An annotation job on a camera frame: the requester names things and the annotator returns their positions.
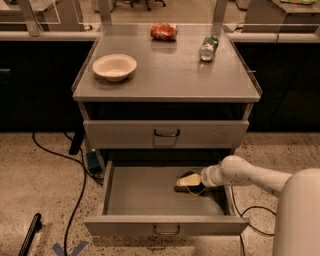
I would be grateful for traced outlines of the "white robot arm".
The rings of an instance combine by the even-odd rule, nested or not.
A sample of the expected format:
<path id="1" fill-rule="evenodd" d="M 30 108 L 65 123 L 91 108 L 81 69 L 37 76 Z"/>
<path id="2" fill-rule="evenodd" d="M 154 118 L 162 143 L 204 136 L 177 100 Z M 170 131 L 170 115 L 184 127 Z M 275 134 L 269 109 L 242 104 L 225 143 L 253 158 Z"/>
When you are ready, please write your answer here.
<path id="1" fill-rule="evenodd" d="M 294 174 L 230 155 L 177 180 L 179 187 L 255 185 L 278 198 L 272 256 L 320 256 L 320 169 Z"/>

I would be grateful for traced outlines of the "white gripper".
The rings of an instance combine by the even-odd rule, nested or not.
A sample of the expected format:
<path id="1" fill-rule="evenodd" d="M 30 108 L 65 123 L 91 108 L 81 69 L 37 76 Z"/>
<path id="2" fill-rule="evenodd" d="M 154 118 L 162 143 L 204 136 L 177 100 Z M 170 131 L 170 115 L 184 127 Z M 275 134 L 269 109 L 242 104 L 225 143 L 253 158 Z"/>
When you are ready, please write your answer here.
<path id="1" fill-rule="evenodd" d="M 205 187 L 217 187 L 219 185 L 218 165 L 203 168 L 200 176 L 198 174 L 191 174 L 181 177 L 177 180 L 177 185 L 179 187 L 198 186 L 201 182 Z"/>

